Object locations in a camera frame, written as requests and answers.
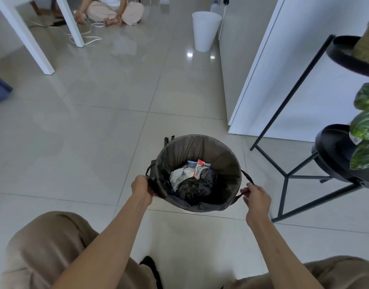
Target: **black shoe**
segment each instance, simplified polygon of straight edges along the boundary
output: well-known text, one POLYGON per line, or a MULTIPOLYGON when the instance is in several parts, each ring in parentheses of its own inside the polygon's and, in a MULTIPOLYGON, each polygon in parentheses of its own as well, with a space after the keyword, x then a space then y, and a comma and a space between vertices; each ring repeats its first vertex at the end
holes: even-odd
POLYGON ((156 287, 158 289, 163 289, 162 281, 160 280, 160 275, 158 270, 156 269, 155 262, 153 261, 153 259, 147 256, 140 262, 139 265, 146 265, 147 267, 149 267, 153 273, 153 276, 155 277, 156 287))

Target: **white shirt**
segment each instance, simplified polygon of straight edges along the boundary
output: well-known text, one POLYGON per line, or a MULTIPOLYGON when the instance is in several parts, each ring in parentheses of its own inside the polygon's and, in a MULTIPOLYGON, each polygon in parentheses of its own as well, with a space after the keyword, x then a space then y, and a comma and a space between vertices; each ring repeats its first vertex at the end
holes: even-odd
POLYGON ((100 0, 100 2, 111 7, 120 7, 120 0, 100 0))

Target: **plastic bottle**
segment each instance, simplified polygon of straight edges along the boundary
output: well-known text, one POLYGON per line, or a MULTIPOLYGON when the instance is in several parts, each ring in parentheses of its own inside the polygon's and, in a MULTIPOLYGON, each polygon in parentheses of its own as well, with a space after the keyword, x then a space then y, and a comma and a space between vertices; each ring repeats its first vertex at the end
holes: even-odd
POLYGON ((210 12, 214 12, 214 13, 218 12, 218 0, 215 0, 214 4, 211 5, 210 12))

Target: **tile floor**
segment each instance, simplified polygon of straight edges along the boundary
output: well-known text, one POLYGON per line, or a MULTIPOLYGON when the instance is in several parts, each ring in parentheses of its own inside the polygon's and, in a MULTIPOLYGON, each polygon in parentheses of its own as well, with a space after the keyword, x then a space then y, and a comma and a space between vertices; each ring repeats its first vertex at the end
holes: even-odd
MULTIPOLYGON (((0 77, 14 87, 0 103, 0 272, 9 238, 44 212, 73 211, 102 231, 165 136, 206 134, 227 144, 272 195, 275 215, 282 178, 249 151, 255 138, 228 134, 218 44, 209 53, 194 50, 191 13, 209 9, 212 0, 142 2, 142 23, 95 28, 103 41, 82 49, 59 30, 33 28, 56 69, 52 76, 43 75, 24 48, 0 60, 0 77)), ((264 139, 261 146, 291 170, 311 143, 264 139)), ((322 171, 312 163, 300 174, 322 171)), ((342 185, 291 180, 285 210, 342 185)), ((198 215, 156 198, 132 257, 151 255, 168 289, 218 289, 229 278, 261 274, 267 269, 246 212, 243 201, 198 215)), ((304 262, 339 254, 369 259, 369 190, 276 226, 304 262)))

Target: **white bucket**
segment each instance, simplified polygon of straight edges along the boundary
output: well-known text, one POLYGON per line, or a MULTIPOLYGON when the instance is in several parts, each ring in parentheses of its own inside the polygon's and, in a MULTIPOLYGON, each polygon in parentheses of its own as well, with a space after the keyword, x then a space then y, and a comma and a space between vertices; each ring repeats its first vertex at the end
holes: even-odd
POLYGON ((211 50, 222 16, 213 12, 200 11, 192 14, 195 49, 200 52, 211 50))

